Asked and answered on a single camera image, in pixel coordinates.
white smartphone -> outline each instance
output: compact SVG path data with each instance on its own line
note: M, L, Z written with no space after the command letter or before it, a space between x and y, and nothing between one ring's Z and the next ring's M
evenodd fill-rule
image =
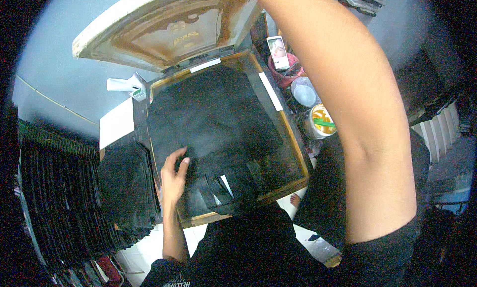
M275 69L289 69L287 51L281 36L267 38L267 43L270 49L271 58L275 64Z

stack of black t-shirts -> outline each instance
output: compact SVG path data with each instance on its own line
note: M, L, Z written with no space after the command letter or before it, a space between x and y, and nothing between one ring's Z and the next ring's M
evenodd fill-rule
M97 158L24 139L22 191L42 257L62 269L130 247L150 233L115 230L98 194Z
M158 167L172 152L188 146L186 156L191 163L186 189L200 190L207 207L221 214L241 214L243 206L218 209L222 201L207 192L214 189L210 185L215 182L224 187L219 177L228 178L228 172L239 168L243 172L234 174L235 181L229 184L232 193L235 190L242 198L225 202L255 201L257 187L246 163L274 153L282 145L247 75L222 66L209 68L156 95L148 109L147 125Z
M158 209L149 151L140 143L114 146L100 162L99 190L104 217L121 230L152 229Z

black t-shirt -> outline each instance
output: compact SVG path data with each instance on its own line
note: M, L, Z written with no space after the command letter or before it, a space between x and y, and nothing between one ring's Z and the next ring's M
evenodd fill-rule
M287 213L270 205L207 226L186 265L158 259L142 287L398 286L411 259L415 220L381 238L346 246L326 268L296 239Z

plastic container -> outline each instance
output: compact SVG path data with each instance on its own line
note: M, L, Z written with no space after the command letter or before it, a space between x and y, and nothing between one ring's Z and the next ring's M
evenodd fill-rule
M321 103L312 82L308 77L298 77L291 83L291 94L298 103L313 108Z
M308 123L310 124L309 129L310 129L310 132L313 135L313 137L315 137L316 139L321 140L321 139L324 139L326 137L329 137L329 136L335 134L336 133L336 128L328 127L329 129L333 129L332 133L325 133L325 132L319 130L315 126L315 123L313 122L313 114L312 113L316 110L321 110L321 111L325 112L325 115L330 118L330 122L331 123L333 122L333 119L331 119L330 114L328 113L328 111L326 110L326 108L323 104L318 104L318 105L314 106L311 110L309 110L309 114L308 114Z
M287 53L287 57L288 57L288 64L290 65L290 67L295 62L298 61L298 58L293 54ZM277 82L278 87L280 87L281 89L285 89L285 88L289 87L290 84L293 82L293 80L295 80L296 78L298 78L299 76L301 76L305 72L303 67L301 67L301 69L298 71L298 73L296 75L283 76L282 74L278 73L275 70L275 64L273 63L273 61L271 59L271 56L269 56L268 65L269 65L269 69L271 71L271 74L273 76L273 79L275 79L275 82Z

table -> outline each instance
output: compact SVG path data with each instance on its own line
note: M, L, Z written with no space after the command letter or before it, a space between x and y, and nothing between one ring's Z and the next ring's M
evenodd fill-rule
M284 140L283 147L281 147L273 155L269 155L257 162L250 162L250 165L247 164L249 169L257 168L258 170L261 170L261 172L266 172L267 176L273 178L273 180L271 180L271 184L275 184L275 186L273 186L273 188L270 190L260 193L257 198L258 204L269 204L306 187L308 184L309 169L313 167L303 143L303 136L299 131L298 125L296 124L296 119L292 118L291 111L286 105L280 89L277 87L271 77L271 74L268 72L265 63L257 58L255 56L255 52L252 50L246 50L230 56L222 57L221 60L224 66L239 69L240 71L244 71L247 74L255 93L257 93L259 101L264 105L267 114L269 114L269 116L272 118L275 127L279 130ZM263 83L258 76L258 73L264 71L270 83L272 84L278 99L283 105L284 110L282 111L276 111L274 109L270 97L266 93ZM190 71L186 70L180 71L165 79L158 79L149 82L148 90L151 92L151 99L165 85L171 85L172 83L176 83L177 81L183 80L190 76ZM134 100L133 104L135 131L122 137L113 143L113 145L117 143L125 144L131 141L137 141L145 145L150 150L151 154L153 154L151 138L149 136L146 123L149 102L147 100L142 102L137 102ZM101 158L108 154L109 147L110 146L106 147L104 150L101 150ZM162 166L157 165L155 161L153 162L153 174L158 199L161 199L159 176L161 167ZM198 203L198 200L200 199L200 194L197 195L195 192L185 191L181 201L179 201L177 205L177 211L183 228L208 224L230 217L230 215L219 215L216 212L209 211L206 207L204 207L205 204L190 204Z

